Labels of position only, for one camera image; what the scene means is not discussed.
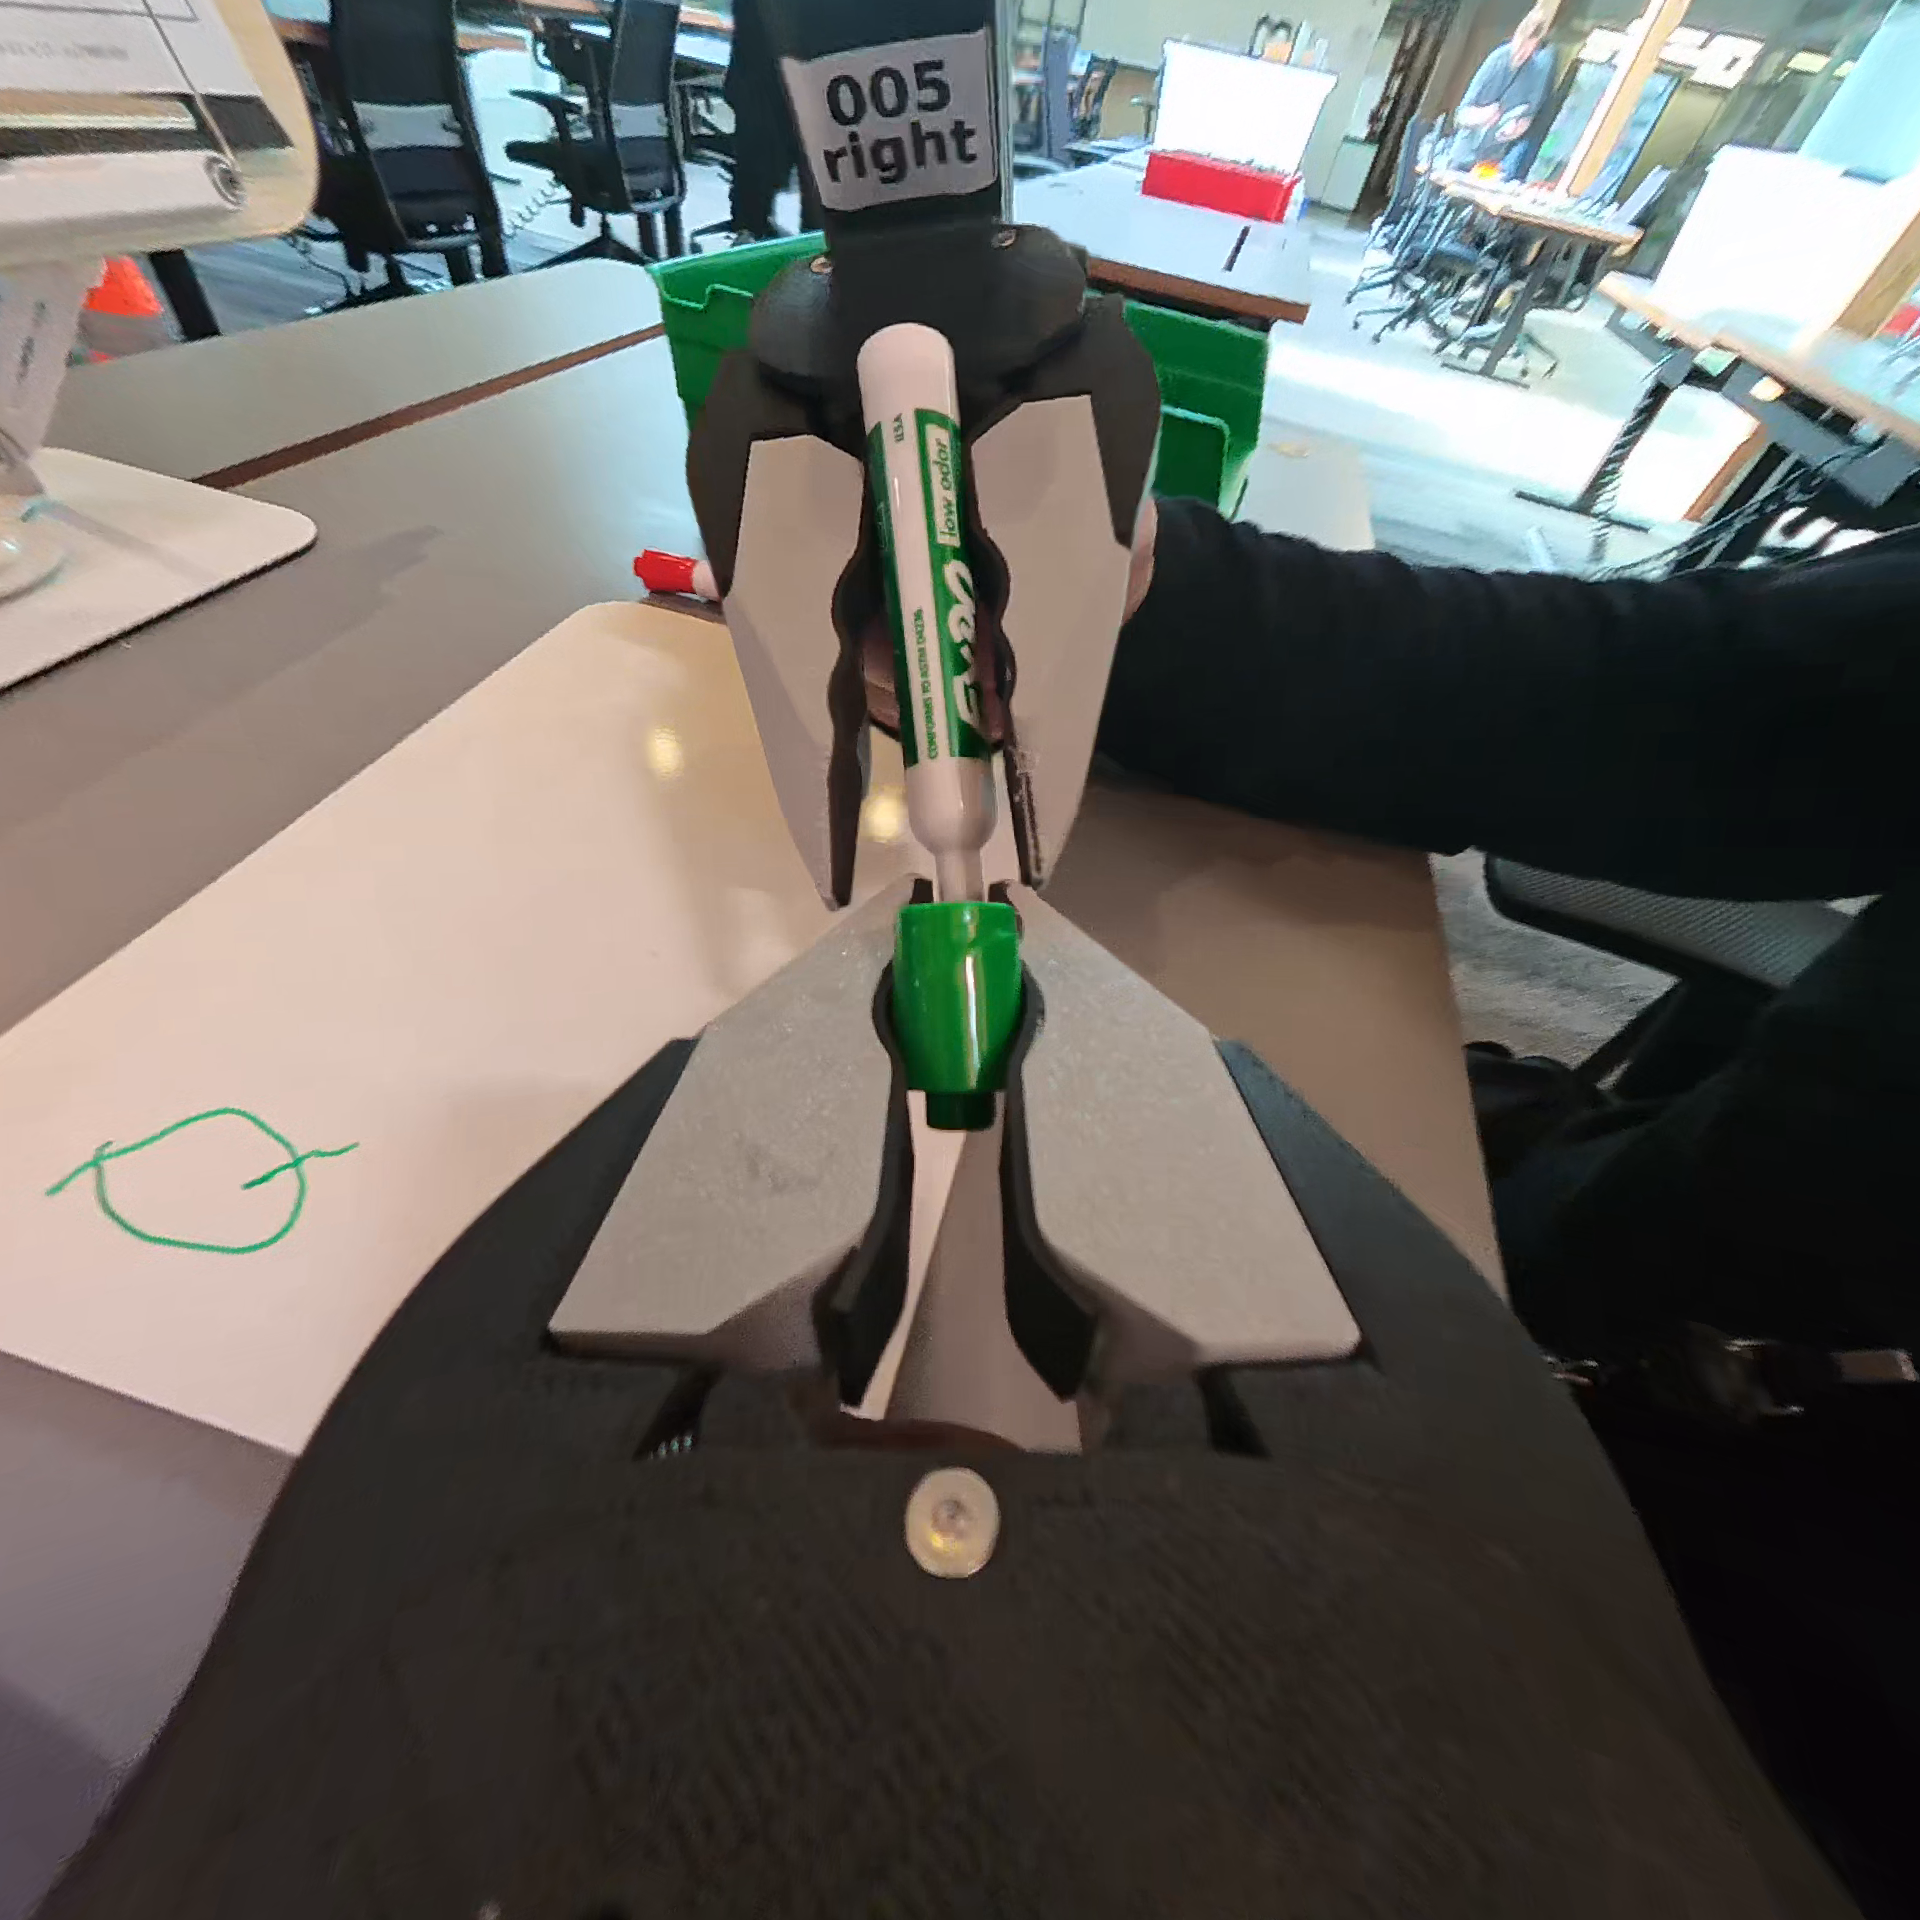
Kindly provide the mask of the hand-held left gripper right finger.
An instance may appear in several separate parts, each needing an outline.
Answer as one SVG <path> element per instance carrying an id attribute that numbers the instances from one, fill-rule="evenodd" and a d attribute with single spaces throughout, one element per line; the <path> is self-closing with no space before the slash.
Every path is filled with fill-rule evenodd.
<path id="1" fill-rule="evenodd" d="M 1004 1299 L 1061 1401 L 1360 1348 L 1220 1044 L 1018 884 L 1001 1085 Z"/>

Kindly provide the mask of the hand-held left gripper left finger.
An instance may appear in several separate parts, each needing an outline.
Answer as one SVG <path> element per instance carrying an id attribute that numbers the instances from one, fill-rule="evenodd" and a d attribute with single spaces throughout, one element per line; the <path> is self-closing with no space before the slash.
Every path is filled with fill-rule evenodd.
<path id="1" fill-rule="evenodd" d="M 891 884 L 696 1039 L 549 1334 L 568 1353 L 820 1377 L 861 1403 L 905 1308 L 914 1148 Z"/>

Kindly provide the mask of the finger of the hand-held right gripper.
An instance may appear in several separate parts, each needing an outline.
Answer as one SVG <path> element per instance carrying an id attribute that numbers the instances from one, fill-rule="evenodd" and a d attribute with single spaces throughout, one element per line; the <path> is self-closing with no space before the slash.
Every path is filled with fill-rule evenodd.
<path id="1" fill-rule="evenodd" d="M 1000 755 L 1021 883 L 1051 883 L 1082 806 L 1131 577 L 1137 498 L 1114 519 L 1091 396 L 1024 399 L 970 446 L 1000 562 Z"/>
<path id="2" fill-rule="evenodd" d="M 873 769 L 861 646 L 836 613 L 865 500 L 856 454 L 813 437 L 757 438 L 723 602 L 784 825 L 831 910 L 856 897 Z"/>

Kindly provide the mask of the green whiteboard marker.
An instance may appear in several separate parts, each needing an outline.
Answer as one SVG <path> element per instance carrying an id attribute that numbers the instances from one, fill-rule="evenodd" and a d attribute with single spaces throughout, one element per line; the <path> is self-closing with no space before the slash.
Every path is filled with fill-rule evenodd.
<path id="1" fill-rule="evenodd" d="M 954 349 L 935 327 L 898 322 L 859 348 L 856 378 L 907 823 L 938 900 L 986 900 L 997 789 Z"/>

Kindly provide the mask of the green marker cap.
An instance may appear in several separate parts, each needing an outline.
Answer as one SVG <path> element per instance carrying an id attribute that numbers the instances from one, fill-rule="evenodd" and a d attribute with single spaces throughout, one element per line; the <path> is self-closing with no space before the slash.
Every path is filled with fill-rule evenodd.
<path id="1" fill-rule="evenodd" d="M 988 1132 L 1024 1018 L 1018 910 L 1004 898 L 900 905 L 891 978 L 903 1078 L 929 1127 Z"/>

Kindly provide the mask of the white whiteboard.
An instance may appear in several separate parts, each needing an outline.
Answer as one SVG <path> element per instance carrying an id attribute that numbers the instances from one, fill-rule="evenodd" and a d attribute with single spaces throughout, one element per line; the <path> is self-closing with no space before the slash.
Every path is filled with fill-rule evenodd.
<path id="1" fill-rule="evenodd" d="M 852 905 L 728 631 L 591 609 L 5 1035 L 7 1361 L 298 1454 L 440 1260 L 661 1046 L 935 873 L 872 742 Z"/>

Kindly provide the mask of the person's right forearm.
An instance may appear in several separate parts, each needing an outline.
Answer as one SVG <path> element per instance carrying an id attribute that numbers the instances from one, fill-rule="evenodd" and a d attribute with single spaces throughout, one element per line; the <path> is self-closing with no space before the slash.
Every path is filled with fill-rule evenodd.
<path id="1" fill-rule="evenodd" d="M 1095 746 L 1393 847 L 1915 922 L 1919 547 L 1671 579 L 1410 564 L 1159 514 Z"/>

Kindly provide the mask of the green plastic bin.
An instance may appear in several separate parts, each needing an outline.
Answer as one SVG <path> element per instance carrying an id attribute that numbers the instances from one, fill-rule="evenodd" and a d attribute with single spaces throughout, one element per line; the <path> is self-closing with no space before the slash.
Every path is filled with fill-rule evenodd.
<path id="1" fill-rule="evenodd" d="M 786 267 L 823 251 L 823 237 L 804 230 L 648 267 L 689 425 L 700 420 L 723 358 L 748 346 L 757 297 Z M 1141 300 L 1125 300 L 1122 316 L 1159 380 L 1155 493 L 1203 498 L 1236 514 L 1263 438 L 1267 334 Z"/>

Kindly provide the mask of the red plastic bin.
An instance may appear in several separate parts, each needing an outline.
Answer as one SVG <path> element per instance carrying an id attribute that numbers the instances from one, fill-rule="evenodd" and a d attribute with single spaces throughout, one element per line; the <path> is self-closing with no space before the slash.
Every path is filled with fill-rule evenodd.
<path id="1" fill-rule="evenodd" d="M 1143 195 L 1170 205 L 1219 212 L 1243 223 L 1284 223 L 1293 217 L 1306 174 L 1200 150 L 1147 148 Z"/>

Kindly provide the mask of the black mesh office chair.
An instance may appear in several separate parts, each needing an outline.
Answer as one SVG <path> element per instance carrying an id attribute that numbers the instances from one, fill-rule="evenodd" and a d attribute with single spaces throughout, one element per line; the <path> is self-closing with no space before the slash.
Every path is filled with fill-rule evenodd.
<path id="1" fill-rule="evenodd" d="M 1577 1065 L 1624 1100 L 1685 1092 L 1720 1069 L 1761 1013 L 1852 927 L 1859 905 L 1659 897 L 1489 858 L 1509 922 L 1659 971 L 1669 987 Z"/>

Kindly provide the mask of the person's dark clothing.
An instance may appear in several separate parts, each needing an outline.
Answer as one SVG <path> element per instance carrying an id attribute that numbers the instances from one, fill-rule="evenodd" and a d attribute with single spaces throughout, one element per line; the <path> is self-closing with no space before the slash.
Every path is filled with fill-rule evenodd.
<path id="1" fill-rule="evenodd" d="M 1715 1073 L 1467 1050 L 1512 1305 L 1864 1915 L 1915 1915 L 1919 919 L 1869 903 Z"/>

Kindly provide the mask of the orange traffic cone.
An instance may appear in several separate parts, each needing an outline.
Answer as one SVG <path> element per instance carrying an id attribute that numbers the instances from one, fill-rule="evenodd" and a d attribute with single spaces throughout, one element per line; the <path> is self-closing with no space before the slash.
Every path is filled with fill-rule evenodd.
<path id="1" fill-rule="evenodd" d="M 115 362 L 176 342 L 169 313 L 131 255 L 111 255 L 81 310 L 81 357 Z"/>

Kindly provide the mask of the wooden clipboard with instruction sheet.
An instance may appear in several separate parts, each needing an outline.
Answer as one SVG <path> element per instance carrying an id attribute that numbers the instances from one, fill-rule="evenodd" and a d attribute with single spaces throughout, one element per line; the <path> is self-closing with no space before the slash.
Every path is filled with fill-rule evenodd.
<path id="1" fill-rule="evenodd" d="M 5 3 L 5 466 L 40 454 L 111 259 L 288 234 L 319 181 L 264 4 Z"/>

